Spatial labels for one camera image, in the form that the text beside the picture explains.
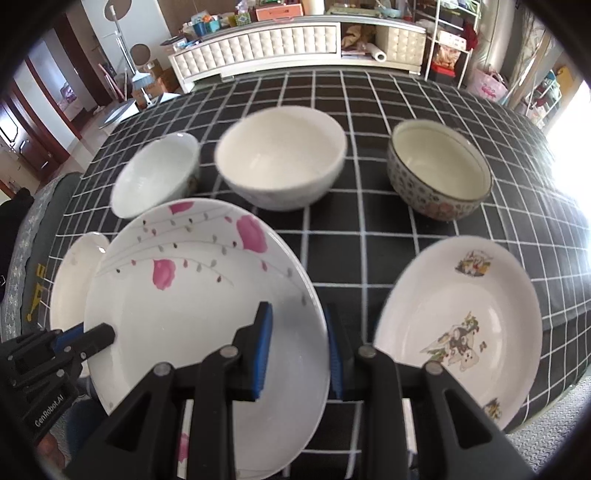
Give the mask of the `person's left hand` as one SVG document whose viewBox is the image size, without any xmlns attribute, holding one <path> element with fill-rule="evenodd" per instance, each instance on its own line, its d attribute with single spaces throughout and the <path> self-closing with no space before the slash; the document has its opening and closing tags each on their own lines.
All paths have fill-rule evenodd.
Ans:
<svg viewBox="0 0 591 480">
<path fill-rule="evenodd" d="M 36 455 L 42 469 L 51 475 L 61 475 L 66 466 L 66 456 L 60 450 L 56 438 L 48 434 L 36 447 Z"/>
</svg>

